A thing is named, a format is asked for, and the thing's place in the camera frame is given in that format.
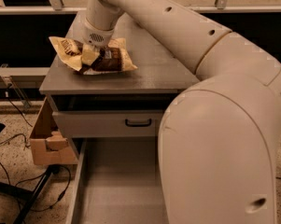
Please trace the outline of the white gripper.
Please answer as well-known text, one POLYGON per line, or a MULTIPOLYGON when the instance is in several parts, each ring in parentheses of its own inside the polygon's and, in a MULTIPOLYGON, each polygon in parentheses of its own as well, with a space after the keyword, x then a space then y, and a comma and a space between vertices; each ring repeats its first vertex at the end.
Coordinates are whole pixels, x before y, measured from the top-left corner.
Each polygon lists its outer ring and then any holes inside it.
POLYGON ((92 65, 100 56, 100 49, 97 47, 108 45, 114 34, 114 28, 115 25, 107 20, 85 19, 82 37, 87 44, 83 45, 81 57, 81 61, 84 64, 92 65))

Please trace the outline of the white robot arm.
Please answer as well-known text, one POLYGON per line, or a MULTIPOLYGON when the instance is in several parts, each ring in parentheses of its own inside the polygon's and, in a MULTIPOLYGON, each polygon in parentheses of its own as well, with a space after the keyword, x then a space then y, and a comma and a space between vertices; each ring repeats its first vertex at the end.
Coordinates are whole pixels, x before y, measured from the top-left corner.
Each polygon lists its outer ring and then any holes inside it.
POLYGON ((277 224, 281 63, 171 0, 93 0, 92 26, 128 13, 198 78, 165 111, 158 151, 170 224, 277 224))

